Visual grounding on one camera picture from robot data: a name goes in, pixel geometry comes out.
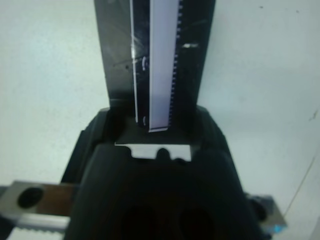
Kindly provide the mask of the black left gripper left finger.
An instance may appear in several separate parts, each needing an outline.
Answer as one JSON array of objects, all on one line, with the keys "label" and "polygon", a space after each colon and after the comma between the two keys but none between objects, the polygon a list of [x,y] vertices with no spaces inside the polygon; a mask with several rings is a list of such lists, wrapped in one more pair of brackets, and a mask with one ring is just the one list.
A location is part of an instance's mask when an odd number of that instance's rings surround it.
[{"label": "black left gripper left finger", "polygon": [[96,146],[112,137],[112,131],[107,131],[107,129],[112,125],[115,116],[114,108],[103,108],[80,132],[61,178],[61,183],[81,183]]}]

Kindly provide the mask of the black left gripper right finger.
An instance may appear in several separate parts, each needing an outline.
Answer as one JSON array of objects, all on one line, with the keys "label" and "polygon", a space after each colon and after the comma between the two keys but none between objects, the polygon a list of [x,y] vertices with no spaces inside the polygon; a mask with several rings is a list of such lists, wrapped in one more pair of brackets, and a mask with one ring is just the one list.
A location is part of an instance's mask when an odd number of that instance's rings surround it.
[{"label": "black left gripper right finger", "polygon": [[195,173],[212,185],[219,185],[227,190],[241,190],[227,139],[204,107],[197,107],[193,133]]}]

